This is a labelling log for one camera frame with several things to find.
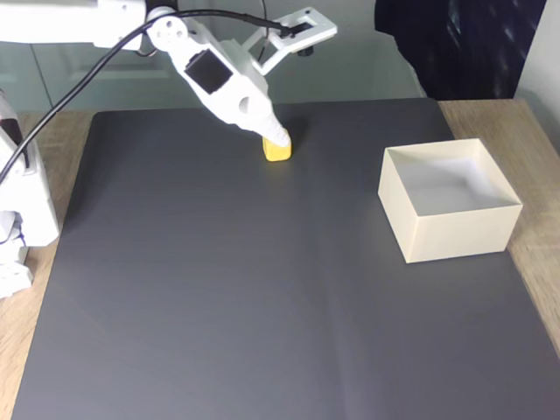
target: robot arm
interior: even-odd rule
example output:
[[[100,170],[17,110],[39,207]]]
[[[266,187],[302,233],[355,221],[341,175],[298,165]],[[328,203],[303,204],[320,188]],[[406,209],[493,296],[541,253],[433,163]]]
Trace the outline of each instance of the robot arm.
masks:
[[[174,3],[175,0],[0,0],[0,41],[83,42],[113,48],[131,38],[124,48],[138,50],[142,37],[132,38],[132,32],[150,24],[147,35],[152,44],[169,54],[178,74],[208,109],[225,123],[262,136],[268,160],[289,158],[290,136],[274,114],[264,76],[289,53],[308,53],[315,44],[334,36],[336,25],[311,8],[282,17],[277,20],[279,24],[269,22],[279,27],[268,30],[268,41],[276,52],[261,65],[249,49],[265,38],[263,28],[243,45],[235,40],[220,42],[194,18],[173,16],[176,11],[165,4]],[[18,120],[0,92],[0,169],[19,144],[23,143]],[[22,285],[31,285],[31,272],[23,265],[27,246],[48,245],[58,235],[45,168],[36,142],[31,141],[7,177],[0,179],[0,298]],[[15,285],[5,289],[6,284]]]
[[[269,30],[276,53],[262,66],[249,53],[265,37],[260,28],[243,45],[235,40],[217,41],[193,18],[166,16],[175,10],[153,4],[171,0],[0,0],[0,41],[22,43],[89,42],[111,47],[146,20],[157,19],[148,30],[152,44],[169,53],[177,72],[189,83],[202,103],[225,123],[235,123],[263,137],[269,160],[291,154],[290,138],[274,115],[264,79],[289,53],[310,51],[333,37],[337,27],[312,8],[277,20],[292,28],[290,34]],[[137,50],[136,37],[124,48]]]
[[[277,51],[261,66],[249,49],[265,36],[263,28],[243,45],[235,40],[219,42],[203,24],[193,18],[166,16],[171,12],[159,8],[148,16],[149,20],[161,17],[148,30],[152,44],[169,53],[177,72],[218,118],[261,135],[268,160],[288,158],[291,140],[274,115],[264,75],[288,53],[334,36],[336,26],[312,8],[282,17],[279,21],[284,26],[301,30],[284,38],[271,30],[269,39]]]

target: wooden table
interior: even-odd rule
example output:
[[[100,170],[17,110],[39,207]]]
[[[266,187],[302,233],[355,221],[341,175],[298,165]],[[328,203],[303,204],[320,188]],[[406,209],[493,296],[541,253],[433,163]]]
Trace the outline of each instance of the wooden table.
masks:
[[[456,138],[481,137],[525,207],[508,249],[560,354],[560,157],[524,101],[450,101],[441,109]],[[60,224],[92,113],[65,112],[38,138]],[[24,115],[27,131],[39,115]],[[0,419],[13,411],[58,242],[33,249],[30,290],[0,301]]]

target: yellow object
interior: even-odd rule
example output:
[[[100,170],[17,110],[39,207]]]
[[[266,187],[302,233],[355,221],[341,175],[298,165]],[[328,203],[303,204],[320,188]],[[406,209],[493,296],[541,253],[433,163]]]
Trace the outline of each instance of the yellow object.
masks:
[[[276,146],[268,138],[262,138],[262,149],[264,156],[270,162],[279,162],[281,160],[288,160],[291,156],[291,143],[285,147]]]

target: open box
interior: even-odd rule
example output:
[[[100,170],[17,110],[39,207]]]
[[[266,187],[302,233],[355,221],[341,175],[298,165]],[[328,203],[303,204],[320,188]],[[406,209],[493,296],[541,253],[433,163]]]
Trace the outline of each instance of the open box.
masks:
[[[478,138],[387,148],[379,197],[407,263],[503,251],[522,210]]]

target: dark fabric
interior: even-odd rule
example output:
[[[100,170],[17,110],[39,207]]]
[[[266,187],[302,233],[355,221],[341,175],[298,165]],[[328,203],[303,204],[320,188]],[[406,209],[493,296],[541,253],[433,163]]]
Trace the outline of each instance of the dark fabric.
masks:
[[[429,97],[511,98],[546,0],[377,0],[375,29],[395,37]]]
[[[557,420],[509,253],[406,264],[377,198],[438,104],[276,112],[276,164],[204,109],[95,117],[13,420]]]

